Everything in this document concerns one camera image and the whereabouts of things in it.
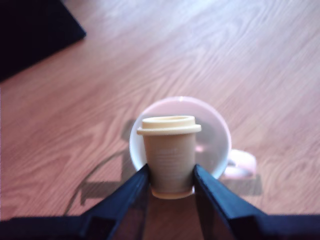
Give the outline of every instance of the wooden table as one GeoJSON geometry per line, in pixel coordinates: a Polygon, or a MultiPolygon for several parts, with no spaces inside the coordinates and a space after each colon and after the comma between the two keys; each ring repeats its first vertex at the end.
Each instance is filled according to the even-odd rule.
{"type": "MultiPolygon", "coordinates": [[[[320,213],[320,1],[65,4],[85,40],[1,84],[2,220],[109,195],[135,172],[133,121],[168,96],[211,104],[256,156],[231,190],[269,214],[320,213]]],[[[145,239],[201,238],[194,197],[151,197],[145,239]]]]}

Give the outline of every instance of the cup lid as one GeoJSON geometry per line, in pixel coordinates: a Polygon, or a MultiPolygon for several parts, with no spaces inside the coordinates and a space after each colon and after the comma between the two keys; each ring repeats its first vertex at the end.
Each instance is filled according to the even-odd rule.
{"type": "Polygon", "coordinates": [[[191,134],[201,131],[201,125],[196,124],[194,116],[156,116],[142,120],[137,134],[143,136],[180,135],[191,134]]]}

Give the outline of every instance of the white mug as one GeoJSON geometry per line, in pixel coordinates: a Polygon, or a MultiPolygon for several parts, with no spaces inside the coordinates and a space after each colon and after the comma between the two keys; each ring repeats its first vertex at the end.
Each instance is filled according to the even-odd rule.
{"type": "Polygon", "coordinates": [[[196,134],[195,162],[218,179],[248,178],[256,173],[256,158],[244,151],[231,149],[231,135],[223,117],[209,104],[189,96],[162,99],[146,108],[136,119],[130,133],[129,151],[138,171],[146,163],[144,139],[137,134],[142,120],[149,117],[191,115],[202,131],[196,134]]]}

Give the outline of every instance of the mug handle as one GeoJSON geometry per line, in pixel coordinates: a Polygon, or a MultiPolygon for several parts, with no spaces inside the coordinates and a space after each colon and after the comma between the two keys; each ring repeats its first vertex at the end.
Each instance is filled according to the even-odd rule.
{"type": "Polygon", "coordinates": [[[246,151],[232,149],[228,155],[228,165],[223,173],[226,179],[246,179],[256,175],[256,157],[246,151]]]}

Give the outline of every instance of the plastic cup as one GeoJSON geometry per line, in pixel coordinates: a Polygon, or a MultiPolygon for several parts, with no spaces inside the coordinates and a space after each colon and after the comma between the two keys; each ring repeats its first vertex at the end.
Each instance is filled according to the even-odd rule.
{"type": "Polygon", "coordinates": [[[161,116],[142,120],[137,133],[143,136],[152,194],[177,199],[192,194],[196,133],[201,125],[194,116],[161,116]]]}

